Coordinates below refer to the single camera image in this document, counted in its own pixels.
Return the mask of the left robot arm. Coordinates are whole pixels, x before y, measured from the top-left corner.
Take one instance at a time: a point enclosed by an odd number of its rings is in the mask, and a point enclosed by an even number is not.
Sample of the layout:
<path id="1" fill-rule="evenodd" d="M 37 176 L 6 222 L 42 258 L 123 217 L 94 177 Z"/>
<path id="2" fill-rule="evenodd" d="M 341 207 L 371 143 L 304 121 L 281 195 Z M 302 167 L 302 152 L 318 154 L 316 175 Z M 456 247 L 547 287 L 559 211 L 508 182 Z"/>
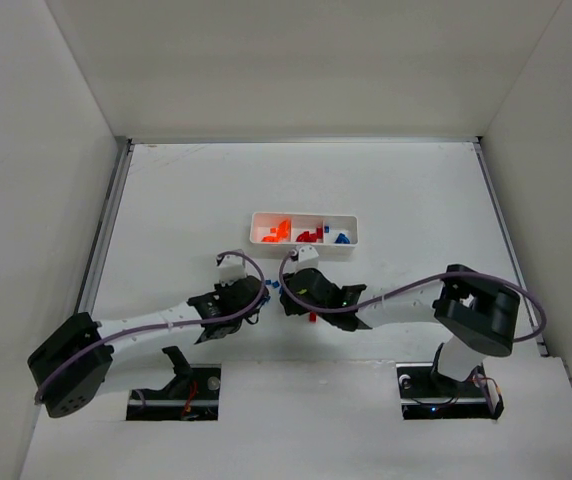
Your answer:
<path id="1" fill-rule="evenodd" d="M 28 357 L 35 403 L 52 418 L 72 415 L 98 395 L 130 390 L 118 367 L 157 352 L 168 358 L 171 374 L 156 387 L 176 391 L 190 373 L 180 336 L 197 331 L 196 345 L 223 339 L 251 323 L 267 297 L 265 281 L 249 275 L 152 314 L 95 321 L 87 312 L 76 313 Z"/>

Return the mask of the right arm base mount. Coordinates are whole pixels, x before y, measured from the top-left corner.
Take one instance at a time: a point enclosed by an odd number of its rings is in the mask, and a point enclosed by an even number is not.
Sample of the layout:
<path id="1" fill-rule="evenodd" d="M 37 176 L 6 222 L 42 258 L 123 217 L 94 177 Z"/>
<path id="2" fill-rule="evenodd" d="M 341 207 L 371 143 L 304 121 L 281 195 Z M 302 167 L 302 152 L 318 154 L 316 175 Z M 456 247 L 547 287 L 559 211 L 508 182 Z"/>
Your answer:
<path id="1" fill-rule="evenodd" d="M 404 420 L 495 421 L 504 413 L 501 390 L 483 365 L 462 382 L 438 375 L 430 363 L 400 363 L 396 374 Z"/>

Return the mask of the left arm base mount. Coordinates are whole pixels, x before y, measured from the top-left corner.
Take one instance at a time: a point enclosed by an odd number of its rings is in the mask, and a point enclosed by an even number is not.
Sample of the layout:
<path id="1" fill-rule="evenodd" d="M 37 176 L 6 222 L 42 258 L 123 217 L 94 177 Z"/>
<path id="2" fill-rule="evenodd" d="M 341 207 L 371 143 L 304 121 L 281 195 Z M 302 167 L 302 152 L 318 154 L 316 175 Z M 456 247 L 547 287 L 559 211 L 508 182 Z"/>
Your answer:
<path id="1" fill-rule="evenodd" d="M 181 350 L 166 347 L 162 352 L 173 367 L 173 376 L 158 389 L 130 392 L 127 421 L 216 421 L 222 369 L 219 364 L 190 364 Z"/>

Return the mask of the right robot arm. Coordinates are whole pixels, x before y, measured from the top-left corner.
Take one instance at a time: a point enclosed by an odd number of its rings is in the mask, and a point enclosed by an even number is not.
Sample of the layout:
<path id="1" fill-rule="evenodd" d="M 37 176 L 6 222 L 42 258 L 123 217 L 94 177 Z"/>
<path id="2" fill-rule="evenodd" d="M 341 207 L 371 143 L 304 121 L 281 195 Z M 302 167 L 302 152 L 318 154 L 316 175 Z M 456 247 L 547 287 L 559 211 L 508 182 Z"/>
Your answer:
<path id="1" fill-rule="evenodd" d="M 394 323 L 427 323 L 445 327 L 451 338 L 440 344 L 432 368 L 437 377 L 467 380 L 488 357 L 512 354 L 520 297 L 511 288 L 464 265 L 452 264 L 437 280 L 442 283 L 432 300 L 419 281 L 400 287 L 396 294 L 417 295 L 396 301 L 381 294 L 362 302 L 364 284 L 338 286 L 317 268 L 282 271 L 280 303 L 284 313 L 314 313 L 345 332 L 373 330 Z"/>

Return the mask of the blue lego arch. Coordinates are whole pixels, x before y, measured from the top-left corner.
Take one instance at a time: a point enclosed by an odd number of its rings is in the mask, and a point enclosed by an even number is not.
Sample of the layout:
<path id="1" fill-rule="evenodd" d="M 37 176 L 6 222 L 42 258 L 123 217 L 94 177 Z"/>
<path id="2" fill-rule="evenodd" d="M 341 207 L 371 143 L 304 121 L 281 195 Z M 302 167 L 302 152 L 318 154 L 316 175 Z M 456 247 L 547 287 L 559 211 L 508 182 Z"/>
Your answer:
<path id="1" fill-rule="evenodd" d="M 349 238 L 348 238 L 345 234 L 340 233 L 340 234 L 337 236 L 337 238 L 336 238 L 336 240 L 335 240 L 335 243 L 336 243 L 336 244 L 349 244 L 349 243 L 350 243 L 350 240 L 349 240 Z"/>

